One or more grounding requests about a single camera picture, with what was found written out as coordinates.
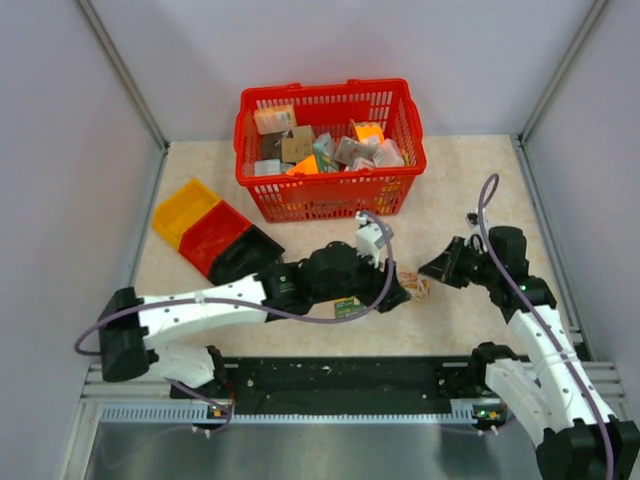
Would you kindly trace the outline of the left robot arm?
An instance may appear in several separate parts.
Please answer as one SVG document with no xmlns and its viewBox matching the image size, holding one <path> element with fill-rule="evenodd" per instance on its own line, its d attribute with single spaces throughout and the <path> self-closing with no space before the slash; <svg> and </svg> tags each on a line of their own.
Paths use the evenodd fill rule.
<svg viewBox="0 0 640 480">
<path fill-rule="evenodd" d="M 380 313 L 410 299 L 391 260 L 377 264 L 343 242 L 206 290 L 140 297 L 132 287 L 121 288 L 99 317 L 102 378 L 120 383 L 150 373 L 216 396 L 227 382 L 221 353 L 214 346 L 189 347 L 183 338 L 305 316 L 316 304 L 347 297 Z"/>
</svg>

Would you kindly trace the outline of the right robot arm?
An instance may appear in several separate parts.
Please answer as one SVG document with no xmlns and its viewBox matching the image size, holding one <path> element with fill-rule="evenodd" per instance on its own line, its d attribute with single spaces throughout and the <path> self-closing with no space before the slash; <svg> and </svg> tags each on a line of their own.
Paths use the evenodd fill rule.
<svg viewBox="0 0 640 480">
<path fill-rule="evenodd" d="M 487 289 L 531 364 L 506 345 L 484 342 L 466 380 L 476 394 L 497 394 L 529 435 L 545 479 L 629 479 L 639 428 L 620 420 L 588 378 L 568 340 L 547 283 L 529 272 L 521 229 L 492 227 L 483 238 L 455 237 L 419 272 L 442 284 Z"/>
</svg>

